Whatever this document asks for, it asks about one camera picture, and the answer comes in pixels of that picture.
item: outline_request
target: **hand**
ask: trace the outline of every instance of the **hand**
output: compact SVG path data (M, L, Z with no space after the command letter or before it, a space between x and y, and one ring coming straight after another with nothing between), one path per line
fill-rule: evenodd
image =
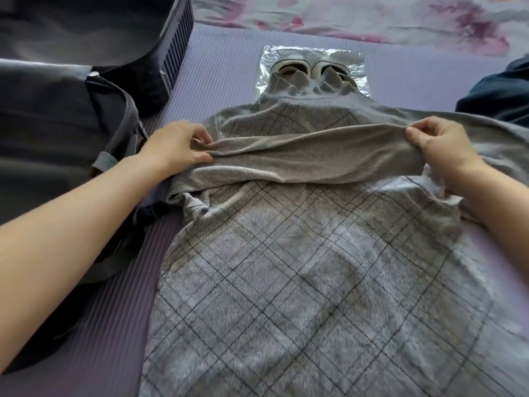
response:
M161 170L163 178L180 173L192 164L212 163L213 158L207 152L191 149L191 139L213 143L202 124L175 121L153 133L138 156L152 162Z
M458 195L466 173L485 165L465 128L455 121L428 117L408 126L405 135L422 150L427 163L444 179L448 189Z

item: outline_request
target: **person's left arm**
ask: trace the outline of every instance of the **person's left arm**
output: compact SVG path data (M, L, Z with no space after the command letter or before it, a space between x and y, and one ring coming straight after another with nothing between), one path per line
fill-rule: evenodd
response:
M200 124L171 123L139 154L0 226L0 373L152 187L191 164L213 161L190 149L192 138L212 142Z

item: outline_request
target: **floral bedsheet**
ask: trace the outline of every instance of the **floral bedsheet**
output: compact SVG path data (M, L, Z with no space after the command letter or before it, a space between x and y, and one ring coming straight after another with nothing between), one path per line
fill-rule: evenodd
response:
M529 0L193 0L197 22L513 59L529 53Z

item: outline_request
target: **purple mat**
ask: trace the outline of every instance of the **purple mat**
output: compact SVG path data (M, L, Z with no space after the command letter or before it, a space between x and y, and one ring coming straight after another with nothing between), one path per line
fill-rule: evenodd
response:
M508 63L428 48L196 24L172 99L151 126L175 119L200 121L222 107L252 102L266 45L363 52L374 99L439 111L453 111L479 79L503 71ZM150 228L136 262L103 287L67 343L36 366L3 376L0 396L135 396L159 268L181 219L174 211ZM501 272L507 265L492 263Z

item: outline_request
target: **shoe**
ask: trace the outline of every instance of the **shoe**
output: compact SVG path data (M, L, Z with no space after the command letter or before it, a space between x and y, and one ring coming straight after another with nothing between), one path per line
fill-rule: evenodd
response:
M311 69L311 78L320 79L323 73L325 73L325 71L327 71L327 69L329 68L332 69L335 73L337 73L338 76L342 79L342 81L348 82L355 89L358 89L356 82L353 78L351 78L351 73L349 69L345 65L333 61L318 61Z
M279 60L274 64L271 73L280 73L281 75L290 76L294 75L296 72L301 71L306 74L308 77L311 76L311 66L305 60L298 59L287 59Z

